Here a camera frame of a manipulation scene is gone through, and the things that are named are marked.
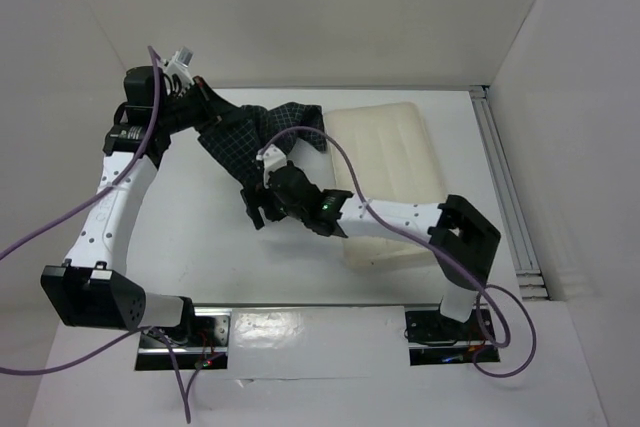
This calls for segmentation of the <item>dark checkered pillowcase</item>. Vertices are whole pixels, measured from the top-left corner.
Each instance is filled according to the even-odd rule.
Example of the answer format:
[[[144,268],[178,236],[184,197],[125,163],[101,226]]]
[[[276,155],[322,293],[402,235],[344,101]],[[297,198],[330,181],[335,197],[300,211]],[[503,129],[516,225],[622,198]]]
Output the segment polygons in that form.
[[[242,120],[223,120],[224,129],[211,136],[199,135],[198,141],[240,183],[241,189],[244,185],[263,183],[256,155],[276,134],[281,136],[275,145],[285,154],[299,140],[321,153],[327,149],[325,138],[311,131],[324,129],[319,105],[288,102],[272,109],[259,105],[238,107],[244,112]]]

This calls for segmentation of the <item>cream white pillow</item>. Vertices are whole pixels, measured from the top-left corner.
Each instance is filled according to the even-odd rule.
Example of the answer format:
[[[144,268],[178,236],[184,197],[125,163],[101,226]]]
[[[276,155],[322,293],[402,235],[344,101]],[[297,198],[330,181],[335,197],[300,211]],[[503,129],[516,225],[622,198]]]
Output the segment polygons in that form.
[[[366,195],[400,203],[446,199],[444,178],[415,104],[333,110],[324,115],[324,126],[345,150]],[[343,250],[347,267],[361,272],[437,264],[432,252],[401,241],[347,239]]]

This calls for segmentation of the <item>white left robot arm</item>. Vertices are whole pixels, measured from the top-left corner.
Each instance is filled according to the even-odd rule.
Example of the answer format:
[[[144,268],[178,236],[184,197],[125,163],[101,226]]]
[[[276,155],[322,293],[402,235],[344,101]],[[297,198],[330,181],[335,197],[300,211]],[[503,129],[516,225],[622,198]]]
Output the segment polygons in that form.
[[[40,282],[67,326],[156,327],[172,344],[184,346],[197,334],[193,302],[150,293],[127,278],[131,236],[172,135],[190,128],[225,131],[243,122],[245,113],[185,72],[136,67],[126,73],[123,87],[126,100],[105,137],[97,198],[63,262],[46,266]]]

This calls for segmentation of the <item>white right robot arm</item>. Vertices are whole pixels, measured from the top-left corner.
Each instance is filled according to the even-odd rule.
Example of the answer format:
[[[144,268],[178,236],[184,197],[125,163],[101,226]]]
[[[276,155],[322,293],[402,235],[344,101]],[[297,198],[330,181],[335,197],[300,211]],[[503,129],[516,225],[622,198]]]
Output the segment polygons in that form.
[[[466,198],[449,195],[435,204],[361,200],[350,191],[319,189],[292,162],[270,172],[266,185],[244,186],[241,196],[256,229],[291,217],[323,237],[381,238],[426,248],[447,281],[438,331],[457,339],[469,330],[501,234]]]

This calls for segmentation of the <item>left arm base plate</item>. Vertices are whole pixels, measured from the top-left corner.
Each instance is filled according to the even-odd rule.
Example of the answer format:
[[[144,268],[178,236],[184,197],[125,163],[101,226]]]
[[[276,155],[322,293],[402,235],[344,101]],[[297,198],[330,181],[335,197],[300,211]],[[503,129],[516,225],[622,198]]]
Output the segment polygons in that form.
[[[226,370],[231,331],[231,310],[197,306],[191,330],[159,328],[159,332],[145,332],[140,336],[135,370],[140,372],[173,369],[168,347],[171,345],[177,366],[183,371]]]

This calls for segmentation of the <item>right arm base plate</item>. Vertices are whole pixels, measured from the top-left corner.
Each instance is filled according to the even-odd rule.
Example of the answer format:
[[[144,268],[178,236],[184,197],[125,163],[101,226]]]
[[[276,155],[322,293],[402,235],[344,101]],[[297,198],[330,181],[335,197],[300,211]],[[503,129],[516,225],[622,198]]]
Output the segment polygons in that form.
[[[405,311],[404,338],[408,343],[411,366],[471,364],[478,354],[481,363],[499,363],[498,350],[487,341],[481,330],[494,334],[491,314],[480,310],[482,322],[475,314],[460,323],[441,316],[437,309]]]

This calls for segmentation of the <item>aluminium frame rail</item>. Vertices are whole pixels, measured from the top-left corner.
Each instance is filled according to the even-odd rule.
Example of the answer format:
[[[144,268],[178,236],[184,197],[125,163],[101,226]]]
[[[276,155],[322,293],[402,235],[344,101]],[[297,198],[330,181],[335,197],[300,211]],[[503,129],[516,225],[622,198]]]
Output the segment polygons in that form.
[[[469,94],[497,194],[521,295],[525,301],[549,300],[549,292],[490,109],[488,89],[476,86]]]

